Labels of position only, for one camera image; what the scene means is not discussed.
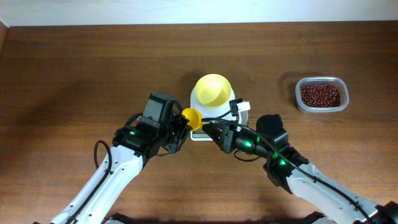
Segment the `yellow plastic measuring scoop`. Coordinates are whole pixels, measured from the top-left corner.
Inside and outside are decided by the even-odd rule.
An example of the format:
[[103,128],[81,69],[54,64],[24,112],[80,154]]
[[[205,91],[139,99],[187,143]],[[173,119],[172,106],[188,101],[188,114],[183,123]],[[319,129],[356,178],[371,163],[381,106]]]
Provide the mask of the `yellow plastic measuring scoop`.
[[195,108],[186,108],[182,111],[184,117],[188,119],[188,126],[191,131],[196,131],[197,129],[201,129],[203,126],[202,115]]

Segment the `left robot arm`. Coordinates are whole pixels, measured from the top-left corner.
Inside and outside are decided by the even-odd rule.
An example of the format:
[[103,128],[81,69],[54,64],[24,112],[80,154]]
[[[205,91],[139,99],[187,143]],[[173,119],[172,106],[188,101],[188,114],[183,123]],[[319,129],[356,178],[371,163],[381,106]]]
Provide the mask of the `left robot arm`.
[[106,157],[78,195],[52,223],[101,223],[124,188],[139,175],[160,148],[178,152],[189,133],[180,103],[164,93],[151,93],[144,111],[119,128]]

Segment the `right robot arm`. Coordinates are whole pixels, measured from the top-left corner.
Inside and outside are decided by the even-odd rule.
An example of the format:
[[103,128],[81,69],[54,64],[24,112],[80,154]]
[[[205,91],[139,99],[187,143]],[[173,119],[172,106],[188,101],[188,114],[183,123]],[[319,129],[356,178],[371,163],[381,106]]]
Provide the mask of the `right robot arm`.
[[265,158],[263,168],[275,186],[322,211],[315,223],[397,223],[397,203],[380,205],[352,193],[292,147],[279,115],[261,116],[256,129],[221,118],[203,122],[203,131],[223,152],[241,151]]

